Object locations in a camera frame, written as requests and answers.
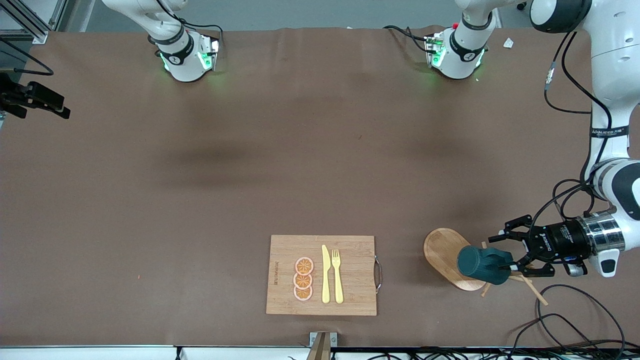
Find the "cutting board handle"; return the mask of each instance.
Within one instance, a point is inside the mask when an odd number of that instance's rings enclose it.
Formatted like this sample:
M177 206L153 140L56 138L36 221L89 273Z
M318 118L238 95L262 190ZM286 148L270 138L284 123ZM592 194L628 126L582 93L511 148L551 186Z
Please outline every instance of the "cutting board handle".
M378 284L376 285L376 294L380 291L382 286L382 265L378 260L378 255L374 255L375 263L373 263L373 281L376 282L376 267L378 268Z

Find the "cutting board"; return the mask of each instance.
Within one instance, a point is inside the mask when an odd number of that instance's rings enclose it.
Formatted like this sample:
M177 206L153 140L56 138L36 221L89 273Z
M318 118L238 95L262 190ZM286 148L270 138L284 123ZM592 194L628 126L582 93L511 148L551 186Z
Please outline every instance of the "cutting board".
M340 277L344 302L335 301L333 267L329 270L331 301L322 302L322 245L331 255L340 250ZM313 295L307 301L294 296L295 263L306 256L314 262ZM375 244L373 236L272 235L269 255L267 314L287 315L360 315L377 314L374 281Z
M471 279L458 270L458 253L469 242L457 231L441 227L431 231L424 239L424 257L439 273L458 289L476 291L481 289L484 281Z

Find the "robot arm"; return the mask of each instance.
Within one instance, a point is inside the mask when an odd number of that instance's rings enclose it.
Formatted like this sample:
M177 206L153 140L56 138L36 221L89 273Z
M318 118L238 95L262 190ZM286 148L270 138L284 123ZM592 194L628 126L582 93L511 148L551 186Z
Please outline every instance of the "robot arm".
M464 79L480 65L486 41L495 29L493 9L516 3L517 0L456 0L462 10L457 28L434 35L428 49L429 64L453 79Z
M563 264L571 276L587 273L587 260L604 277L616 274L621 251L640 246L640 161L628 156L628 126L631 113L640 102L640 3L636 0L534 0L531 21L547 33L583 29L591 36L591 68L594 101L591 109L589 159L582 181L595 195L609 202L609 209L586 213L558 224L534 225L527 215L505 224L490 242L522 241L527 254L518 261L504 253L492 265L480 260L476 272L460 263L481 259L471 250L461 252L459 268L469 276L482 274L502 283L511 270L525 276L553 276L552 264ZM515 231L517 227L526 232ZM543 268L528 268L534 260Z
M216 63L219 43L187 30L167 14L183 9L188 0L102 0L110 9L135 21L160 49L165 69L179 81L195 81Z

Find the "table surface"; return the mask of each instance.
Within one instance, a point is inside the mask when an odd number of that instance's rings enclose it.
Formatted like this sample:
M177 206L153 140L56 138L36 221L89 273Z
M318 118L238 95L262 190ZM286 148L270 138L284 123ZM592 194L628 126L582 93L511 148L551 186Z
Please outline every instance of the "table surface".
M71 119L31 110L0 132L0 343L297 345L326 330L350 346L513 344L535 315L525 285L460 291L422 242L450 227L479 245L578 176L589 119L542 97L559 41L497 30L484 65L453 81L387 30L231 32L221 73L178 83L143 33L52 33L33 54L56 74L37 80ZM586 37L568 66L589 84ZM550 96L589 106L559 72ZM272 234L374 235L378 316L265 314ZM589 291L633 341L638 256L613 279L534 283ZM547 300L590 337L617 337L586 299ZM520 344L552 345L538 327Z

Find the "white tag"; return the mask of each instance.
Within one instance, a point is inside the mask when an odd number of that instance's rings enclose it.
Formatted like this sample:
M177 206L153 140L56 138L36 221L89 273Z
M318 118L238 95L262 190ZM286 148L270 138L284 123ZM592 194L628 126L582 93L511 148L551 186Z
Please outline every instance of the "white tag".
M511 38L507 38L507 41L504 42L504 45L507 49L511 49L513 47L513 40Z

